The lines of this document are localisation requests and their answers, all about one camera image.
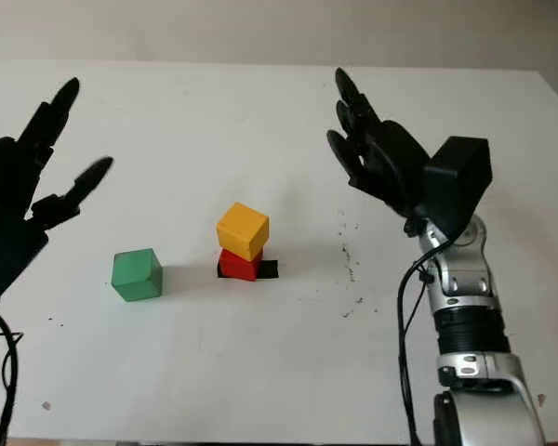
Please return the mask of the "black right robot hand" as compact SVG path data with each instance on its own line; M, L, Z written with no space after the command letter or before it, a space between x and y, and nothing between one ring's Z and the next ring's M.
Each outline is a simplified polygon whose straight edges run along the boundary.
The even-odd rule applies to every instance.
M327 141L349 177L349 185L409 219L421 202L421 176L429 155L401 125L378 117L366 95L342 68L335 71L340 99L336 113L343 131Z

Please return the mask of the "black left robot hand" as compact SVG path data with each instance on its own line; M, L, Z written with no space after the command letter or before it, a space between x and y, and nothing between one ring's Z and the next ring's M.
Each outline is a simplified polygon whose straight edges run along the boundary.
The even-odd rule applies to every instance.
M81 202L113 165L112 157L102 157L81 173L65 194L51 194L35 203L32 201L79 90L79 80L70 79L51 101L39 105L17 139L0 138L0 207L19 217L31 211L29 221L42 230L50 230L78 216Z

